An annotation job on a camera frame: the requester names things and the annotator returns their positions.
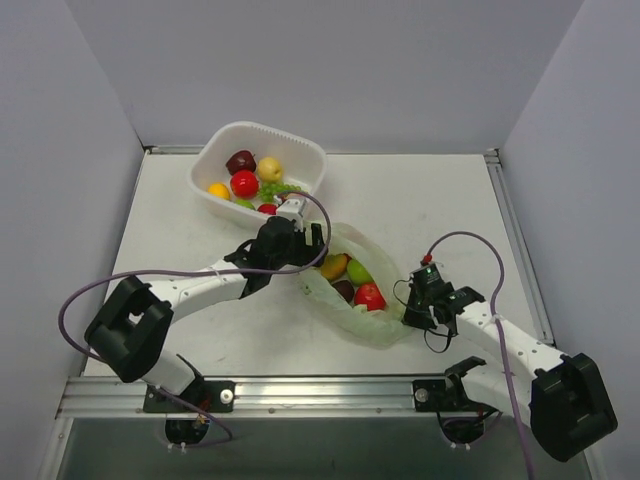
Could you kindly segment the light green plastic bag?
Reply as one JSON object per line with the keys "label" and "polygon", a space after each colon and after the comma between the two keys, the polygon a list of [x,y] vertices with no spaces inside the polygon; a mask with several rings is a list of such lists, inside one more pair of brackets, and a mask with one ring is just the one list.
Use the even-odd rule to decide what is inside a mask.
{"label": "light green plastic bag", "polygon": [[402,323],[404,306],[401,304],[408,297],[408,289],[401,287],[400,297],[394,297],[393,285],[403,275],[392,257],[359,230],[345,223],[332,225],[329,252],[346,253],[363,263],[387,306],[378,311],[353,306],[317,269],[308,269],[299,274],[298,282],[311,307],[325,320],[374,347],[389,347],[409,335],[410,328]]}

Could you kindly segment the red apple from bag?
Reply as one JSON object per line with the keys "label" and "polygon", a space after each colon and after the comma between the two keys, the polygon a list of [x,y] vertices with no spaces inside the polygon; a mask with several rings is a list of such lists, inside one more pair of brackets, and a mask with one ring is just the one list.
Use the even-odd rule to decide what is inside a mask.
{"label": "red apple from bag", "polygon": [[368,311],[384,310],[387,306],[386,300],[374,282],[359,286],[353,302],[355,306],[364,306]]}

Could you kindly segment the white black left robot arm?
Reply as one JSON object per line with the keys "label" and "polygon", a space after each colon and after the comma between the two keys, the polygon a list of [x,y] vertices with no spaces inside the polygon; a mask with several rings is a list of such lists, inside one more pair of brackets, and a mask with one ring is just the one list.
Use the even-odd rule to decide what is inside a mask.
{"label": "white black left robot arm", "polygon": [[273,216],[254,239],[185,278],[173,274],[145,283],[138,274],[125,277],[87,327],[85,341],[121,381],[142,380],[166,392],[176,409],[193,410],[206,397],[205,380],[164,347],[170,327],[209,306],[255,294],[286,266],[315,267],[325,256],[320,224],[298,227]]}

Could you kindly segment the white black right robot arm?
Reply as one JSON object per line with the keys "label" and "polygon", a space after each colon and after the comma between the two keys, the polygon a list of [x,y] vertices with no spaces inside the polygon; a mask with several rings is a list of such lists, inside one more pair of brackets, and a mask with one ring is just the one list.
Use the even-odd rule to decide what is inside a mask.
{"label": "white black right robot arm", "polygon": [[404,321],[444,326],[483,351],[446,369],[436,409],[480,405],[518,418],[553,459],[566,462],[613,433],[618,420],[593,359],[570,356],[495,314],[470,287],[456,289],[435,263],[411,273]]}

